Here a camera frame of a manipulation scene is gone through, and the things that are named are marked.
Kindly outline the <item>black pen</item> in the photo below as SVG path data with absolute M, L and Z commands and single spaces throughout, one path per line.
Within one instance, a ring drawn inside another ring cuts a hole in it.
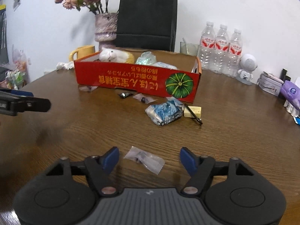
M 199 125 L 203 125 L 202 119 L 201 118 L 197 118 L 196 115 L 189 109 L 188 106 L 189 105 L 184 104 L 184 108 L 186 107 L 192 113 L 192 115 L 194 116 L 194 118 L 191 118 L 191 119 L 197 121 L 199 123 Z

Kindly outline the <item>crumpled white tissue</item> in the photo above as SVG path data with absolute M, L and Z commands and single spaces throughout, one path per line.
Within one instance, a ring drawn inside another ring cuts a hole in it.
M 56 65 L 56 70 L 72 70 L 74 69 L 74 61 L 70 62 L 59 62 Z

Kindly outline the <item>yellow sticky note block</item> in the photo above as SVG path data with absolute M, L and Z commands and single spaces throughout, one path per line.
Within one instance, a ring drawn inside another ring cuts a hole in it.
M 202 115 L 201 107 L 199 107 L 199 106 L 188 106 L 188 107 L 196 115 L 197 118 L 201 118 L 201 115 Z M 194 118 L 192 113 L 186 107 L 184 108 L 184 117 Z

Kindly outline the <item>clear wrapper near box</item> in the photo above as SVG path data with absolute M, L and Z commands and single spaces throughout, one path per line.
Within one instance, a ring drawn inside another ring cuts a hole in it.
M 97 86 L 81 86 L 78 89 L 82 92 L 93 92 L 97 88 L 98 88 Z

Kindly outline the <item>blue silver snack bag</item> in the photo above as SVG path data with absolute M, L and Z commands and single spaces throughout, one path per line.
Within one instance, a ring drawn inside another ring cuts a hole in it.
M 184 109 L 185 106 L 180 100 L 167 97 L 166 102 L 148 106 L 145 112 L 154 124 L 164 126 L 181 118 Z

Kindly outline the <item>yellow mug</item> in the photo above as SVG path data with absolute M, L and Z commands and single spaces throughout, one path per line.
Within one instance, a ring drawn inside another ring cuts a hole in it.
M 90 54 L 95 53 L 95 46 L 94 45 L 85 45 L 76 48 L 73 50 L 69 55 L 69 61 L 74 61 L 76 59 L 81 59 L 83 57 L 89 56 Z

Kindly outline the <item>small black foil wrapper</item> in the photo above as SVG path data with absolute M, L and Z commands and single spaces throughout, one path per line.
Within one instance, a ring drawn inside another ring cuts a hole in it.
M 118 94 L 120 96 L 121 99 L 125 99 L 128 98 L 130 96 L 133 96 L 134 94 L 131 92 L 121 92 L 120 94 Z

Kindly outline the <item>clear wrapper dark candy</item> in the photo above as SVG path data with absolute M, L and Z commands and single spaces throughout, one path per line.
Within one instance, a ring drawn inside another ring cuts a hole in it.
M 156 99 L 153 99 L 152 97 L 147 97 L 143 94 L 136 94 L 133 96 L 133 98 L 144 104 L 150 104 L 156 101 Z

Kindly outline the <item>white plush toy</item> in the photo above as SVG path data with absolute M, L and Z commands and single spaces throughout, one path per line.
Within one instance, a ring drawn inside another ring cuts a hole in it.
M 102 47 L 99 53 L 99 60 L 101 62 L 135 64 L 135 57 L 132 53 L 105 47 Z

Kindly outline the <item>red orange cardboard box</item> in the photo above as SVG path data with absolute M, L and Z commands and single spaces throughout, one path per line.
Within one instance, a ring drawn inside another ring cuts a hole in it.
M 175 97 L 191 103 L 195 99 L 202 69 L 198 57 L 154 50 L 159 62 L 174 66 L 155 66 L 101 62 L 99 53 L 75 60 L 77 83 L 86 86 L 121 88 L 157 97 Z

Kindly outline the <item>pink marbled vase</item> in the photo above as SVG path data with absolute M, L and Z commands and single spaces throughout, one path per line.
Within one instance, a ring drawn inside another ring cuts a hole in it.
M 118 13 L 103 13 L 95 16 L 95 41 L 102 48 L 114 48 L 116 39 Z

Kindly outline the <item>middle water bottle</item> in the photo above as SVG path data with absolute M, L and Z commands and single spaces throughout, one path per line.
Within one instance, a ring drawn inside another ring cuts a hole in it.
M 222 65 L 229 49 L 229 37 L 227 33 L 227 26 L 221 24 L 220 29 L 216 34 L 216 42 L 213 52 L 213 60 L 210 70 L 215 73 L 221 73 Z

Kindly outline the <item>water bottle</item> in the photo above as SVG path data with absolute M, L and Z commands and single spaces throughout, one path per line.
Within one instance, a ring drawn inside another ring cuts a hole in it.
M 239 69 L 239 60 L 243 48 L 243 40 L 241 34 L 242 31 L 240 29 L 234 29 L 234 33 L 232 34 L 230 39 L 229 50 L 226 58 L 227 61 L 223 70 L 223 74 L 232 78 L 236 77 L 237 71 Z
M 216 35 L 214 31 L 214 23 L 208 21 L 206 23 L 206 27 L 202 31 L 198 49 L 198 57 L 201 62 L 201 67 L 204 70 L 209 69 L 212 60 L 212 52 L 215 47 L 215 42 Z
M 213 52 L 213 60 L 210 70 L 215 73 L 221 73 L 222 65 L 229 49 L 229 37 L 227 33 L 227 26 L 221 24 L 220 29 L 216 34 L 216 42 Z

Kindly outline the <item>left water bottle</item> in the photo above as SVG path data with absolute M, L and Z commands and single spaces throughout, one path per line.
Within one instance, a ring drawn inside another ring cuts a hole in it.
M 212 52 L 215 47 L 215 42 L 216 35 L 214 31 L 214 23 L 208 21 L 206 23 L 206 27 L 202 31 L 198 49 L 198 57 L 201 62 L 201 67 L 204 70 L 209 69 L 212 60 Z

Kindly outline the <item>small white purple box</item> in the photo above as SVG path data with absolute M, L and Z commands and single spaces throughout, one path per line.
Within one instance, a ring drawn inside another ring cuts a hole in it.
M 273 74 L 263 71 L 257 80 L 257 85 L 265 92 L 279 96 L 284 81 Z

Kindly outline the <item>white blue pack in box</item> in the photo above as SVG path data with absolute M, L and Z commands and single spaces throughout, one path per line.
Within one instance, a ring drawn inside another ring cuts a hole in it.
M 171 64 L 166 64 L 164 62 L 156 62 L 155 64 L 152 64 L 153 67 L 160 67 L 165 69 L 171 69 L 171 70 L 177 70 L 178 68 Z

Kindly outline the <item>white robot figurine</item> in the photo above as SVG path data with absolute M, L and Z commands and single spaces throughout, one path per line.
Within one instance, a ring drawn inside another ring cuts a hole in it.
M 253 72 L 257 69 L 257 62 L 253 55 L 244 54 L 239 61 L 236 80 L 246 85 L 252 85 Z

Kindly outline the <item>purple tissue pack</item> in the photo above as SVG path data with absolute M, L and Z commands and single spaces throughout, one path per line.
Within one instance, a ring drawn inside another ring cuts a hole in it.
M 280 93 L 285 97 L 285 99 L 292 104 L 292 106 L 299 110 L 299 94 L 300 89 L 297 85 L 292 83 L 291 81 L 285 81 L 280 89 Z

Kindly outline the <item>clear glass cup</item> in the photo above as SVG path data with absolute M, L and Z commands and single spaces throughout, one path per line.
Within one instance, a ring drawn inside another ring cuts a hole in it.
M 180 53 L 185 55 L 197 56 L 199 50 L 198 44 L 188 43 L 184 38 L 180 42 Z

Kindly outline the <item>green iridescent crumpled wrapper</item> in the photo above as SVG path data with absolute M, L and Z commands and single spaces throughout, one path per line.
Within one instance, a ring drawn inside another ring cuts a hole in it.
M 143 52 L 140 57 L 137 58 L 135 64 L 136 65 L 143 65 L 143 66 L 151 66 L 157 62 L 156 56 L 150 52 L 146 51 Z

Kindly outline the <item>black small bottle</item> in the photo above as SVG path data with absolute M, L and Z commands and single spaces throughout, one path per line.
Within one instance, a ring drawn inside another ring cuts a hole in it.
M 281 71 L 281 75 L 280 75 L 280 79 L 285 82 L 285 81 L 290 81 L 291 80 L 291 77 L 287 76 L 287 70 L 286 69 L 282 69 Z M 279 98 L 280 99 L 285 99 L 285 97 L 280 93 L 279 94 Z

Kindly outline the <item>right water bottle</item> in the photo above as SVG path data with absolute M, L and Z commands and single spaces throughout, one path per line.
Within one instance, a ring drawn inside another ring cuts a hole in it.
M 240 29 L 234 29 L 234 33 L 232 34 L 230 39 L 229 50 L 226 58 L 227 61 L 223 70 L 223 74 L 232 78 L 236 77 L 237 71 L 239 69 L 239 60 L 243 48 L 243 40 L 241 34 L 242 31 Z

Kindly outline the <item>black paper bag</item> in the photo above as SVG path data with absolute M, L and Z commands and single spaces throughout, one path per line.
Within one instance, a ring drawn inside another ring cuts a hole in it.
M 173 52 L 177 0 L 120 0 L 114 44 Z

